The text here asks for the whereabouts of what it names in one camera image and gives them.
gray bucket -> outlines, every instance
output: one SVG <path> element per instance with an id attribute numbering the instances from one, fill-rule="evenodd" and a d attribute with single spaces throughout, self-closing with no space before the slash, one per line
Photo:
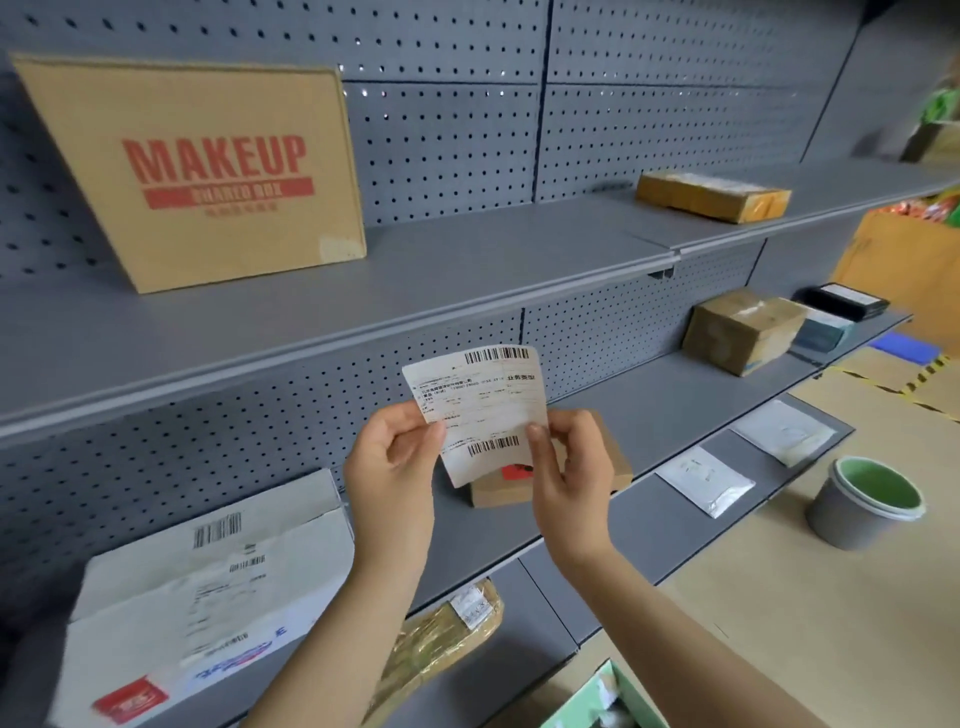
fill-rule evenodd
<path id="1" fill-rule="evenodd" d="M 855 550 L 925 512 L 923 495 L 897 471 L 870 458 L 841 457 L 807 507 L 806 522 L 828 544 Z"/>

cardboard floor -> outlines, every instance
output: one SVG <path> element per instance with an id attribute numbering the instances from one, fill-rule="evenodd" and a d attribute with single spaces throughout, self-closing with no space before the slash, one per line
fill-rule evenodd
<path id="1" fill-rule="evenodd" d="M 863 350 L 841 366 L 901 387 L 919 371 L 903 364 Z M 960 425 L 836 370 L 791 394 L 857 431 L 662 588 L 832 728 L 955 726 Z M 960 414 L 960 363 L 932 377 L 917 396 Z M 839 454 L 874 457 L 912 478 L 927 500 L 926 517 L 860 553 L 818 540 L 804 508 Z M 540 725 L 608 657 L 626 667 L 600 632 L 488 725 Z"/>

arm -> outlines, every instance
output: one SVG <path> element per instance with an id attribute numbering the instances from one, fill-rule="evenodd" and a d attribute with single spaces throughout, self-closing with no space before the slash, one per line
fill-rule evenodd
<path id="1" fill-rule="evenodd" d="M 376 412 L 344 466 L 355 553 L 343 588 L 244 720 L 244 728 L 356 728 L 426 564 L 444 424 L 414 402 Z"/>
<path id="2" fill-rule="evenodd" d="M 586 411 L 550 412 L 566 444 L 564 474 L 550 437 L 530 425 L 534 514 L 558 569 L 597 616 L 671 728 L 825 728 L 780 686 L 657 591 L 613 547 L 613 467 Z"/>

white shipping box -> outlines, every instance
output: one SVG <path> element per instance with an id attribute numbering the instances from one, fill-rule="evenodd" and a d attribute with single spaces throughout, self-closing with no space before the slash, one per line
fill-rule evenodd
<path id="1" fill-rule="evenodd" d="M 330 471 L 97 556 L 50 722 L 132 728 L 162 713 L 304 635 L 352 562 Z"/>

package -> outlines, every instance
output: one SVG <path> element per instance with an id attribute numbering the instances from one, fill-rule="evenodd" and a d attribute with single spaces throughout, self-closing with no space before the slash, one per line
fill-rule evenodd
<path id="1" fill-rule="evenodd" d="M 352 561 L 330 471 L 95 557 L 49 721 L 149 720 L 306 634 Z"/>
<path id="2" fill-rule="evenodd" d="M 787 468 L 811 458 L 836 434 L 832 427 L 781 400 L 761 405 L 741 417 L 732 429 Z"/>
<path id="3" fill-rule="evenodd" d="M 640 176 L 636 198 L 731 223 L 753 223 L 782 217 L 790 202 L 790 190 L 660 170 Z"/>
<path id="4" fill-rule="evenodd" d="M 853 331 L 853 321 L 832 313 L 804 306 L 806 320 L 797 332 L 794 343 L 816 352 L 832 352 Z"/>
<path id="5" fill-rule="evenodd" d="M 667 728 L 630 678 L 608 660 L 540 728 Z"/>
<path id="6" fill-rule="evenodd" d="M 668 460 L 654 473 L 712 519 L 718 519 L 756 482 L 699 445 Z"/>
<path id="7" fill-rule="evenodd" d="M 960 162 L 960 122 L 934 121 L 921 124 L 907 142 L 901 160 L 923 164 Z"/>
<path id="8" fill-rule="evenodd" d="M 140 293 L 366 254 L 332 69 L 13 62 Z"/>
<path id="9" fill-rule="evenodd" d="M 879 316 L 890 306 L 889 301 L 840 283 L 806 288 L 801 298 L 814 308 L 855 322 Z"/>
<path id="10" fill-rule="evenodd" d="M 614 491 L 622 491 L 634 480 L 634 469 L 630 461 L 624 456 L 623 451 L 613 439 L 607 426 L 604 425 L 603 418 L 596 410 L 589 410 L 593 415 L 594 421 L 600 428 L 603 435 L 604 445 L 607 447 L 607 454 L 613 462 L 613 485 Z M 559 440 L 553 441 L 553 447 L 557 451 L 557 463 L 560 465 L 561 472 L 566 463 L 566 448 Z M 533 477 L 534 469 L 529 465 L 508 465 L 487 473 L 470 483 L 470 501 L 474 508 L 492 508 L 498 505 L 510 505 L 512 503 L 526 503 L 533 500 Z"/>
<path id="11" fill-rule="evenodd" d="M 684 351 L 744 376 L 786 353 L 805 319 L 798 303 L 739 288 L 694 307 Z"/>
<path id="12" fill-rule="evenodd" d="M 363 728 L 379 728 L 421 685 L 483 644 L 503 620 L 503 601 L 484 579 L 425 615 L 407 619 L 373 692 Z"/>

